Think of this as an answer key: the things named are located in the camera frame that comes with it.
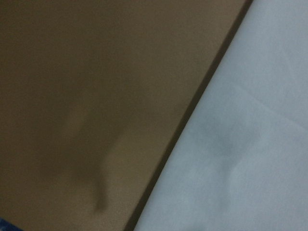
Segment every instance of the brown edge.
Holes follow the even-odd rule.
[[[233,22],[230,30],[228,31],[221,47],[219,48],[214,60],[212,61],[208,71],[205,74],[205,77],[203,78],[203,80],[201,81],[200,86],[198,87],[197,91],[195,92],[191,102],[189,103],[183,117],[180,120],[179,125],[177,126],[171,141],[169,142],[165,153],[162,157],[162,159],[160,160],[159,164],[157,165],[157,168],[154,172],[154,174],[152,175],[152,178],[150,180],[150,182],[148,183],[146,189],[144,190],[138,204],[136,205],[132,215],[130,216],[125,228],[123,229],[123,231],[132,231],[134,230],[137,221],[143,211],[143,208],[146,205],[146,202],[159,178],[160,173],[162,172],[165,163],[167,162],[177,140],[180,137],[180,134],[182,133],[183,129],[185,128],[185,125],[187,123],[187,121],[189,120],[190,116],[192,115],[192,112],[194,111],[196,105],[198,104],[203,92],[205,91],[208,83],[210,82],[211,77],[213,76],[213,74],[215,73],[221,59],[223,58],[224,54],[226,53],[236,31],[238,30],[240,24],[242,23],[242,20],[244,19],[251,3],[253,2],[253,0],[246,0],[245,3],[243,4],[242,8],[240,9],[240,12],[238,13],[235,21]]]

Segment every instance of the white sheet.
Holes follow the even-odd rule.
[[[255,0],[135,231],[308,230],[308,1]]]

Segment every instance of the white cloth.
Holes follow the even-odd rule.
[[[308,1],[255,0],[135,231],[308,230]]]

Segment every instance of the brown surface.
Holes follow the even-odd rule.
[[[243,3],[1,2],[0,217],[123,230]]]

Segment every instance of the fold in fabric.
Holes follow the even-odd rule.
[[[308,1],[255,0],[135,231],[308,230]]]

